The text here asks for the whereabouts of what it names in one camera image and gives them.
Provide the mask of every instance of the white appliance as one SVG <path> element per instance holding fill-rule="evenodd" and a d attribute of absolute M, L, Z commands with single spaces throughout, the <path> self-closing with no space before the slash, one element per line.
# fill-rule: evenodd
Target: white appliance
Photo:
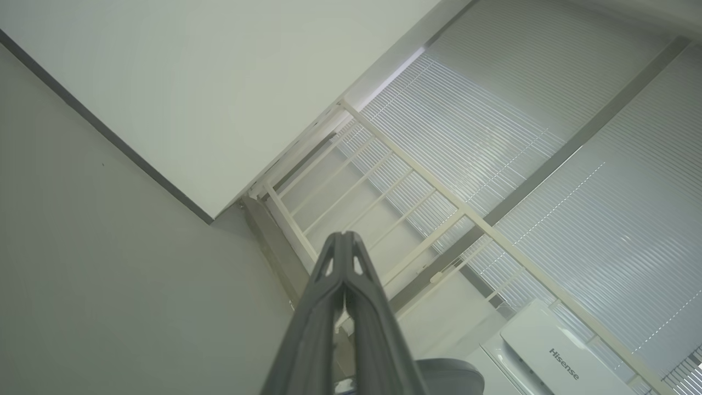
<path fill-rule="evenodd" d="M 517 313 L 468 357 L 484 395 L 633 395 L 541 300 Z"/>

